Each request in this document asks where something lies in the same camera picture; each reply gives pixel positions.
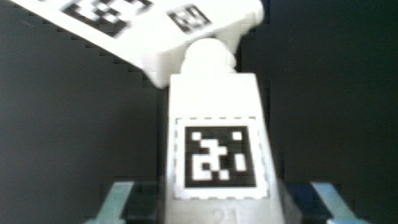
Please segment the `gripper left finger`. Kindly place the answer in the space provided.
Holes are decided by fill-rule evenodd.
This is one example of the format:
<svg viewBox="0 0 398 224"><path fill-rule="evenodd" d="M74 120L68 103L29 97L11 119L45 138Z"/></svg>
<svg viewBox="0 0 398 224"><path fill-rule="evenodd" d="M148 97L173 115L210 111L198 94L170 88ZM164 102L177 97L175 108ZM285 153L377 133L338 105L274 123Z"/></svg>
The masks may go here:
<svg viewBox="0 0 398 224"><path fill-rule="evenodd" d="M131 198L132 188L132 182L116 182L113 184L99 215L88 221L88 224L127 224L123 211Z"/></svg>

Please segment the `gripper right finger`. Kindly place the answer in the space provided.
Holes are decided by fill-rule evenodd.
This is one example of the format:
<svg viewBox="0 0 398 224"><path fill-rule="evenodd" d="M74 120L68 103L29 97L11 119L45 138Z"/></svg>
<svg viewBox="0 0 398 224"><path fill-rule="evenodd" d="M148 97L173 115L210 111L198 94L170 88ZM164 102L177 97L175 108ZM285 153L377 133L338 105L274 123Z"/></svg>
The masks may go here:
<svg viewBox="0 0 398 224"><path fill-rule="evenodd" d="M335 185L330 182L314 182L312 186L333 215L328 219L328 224L372 224L356 216Z"/></svg>

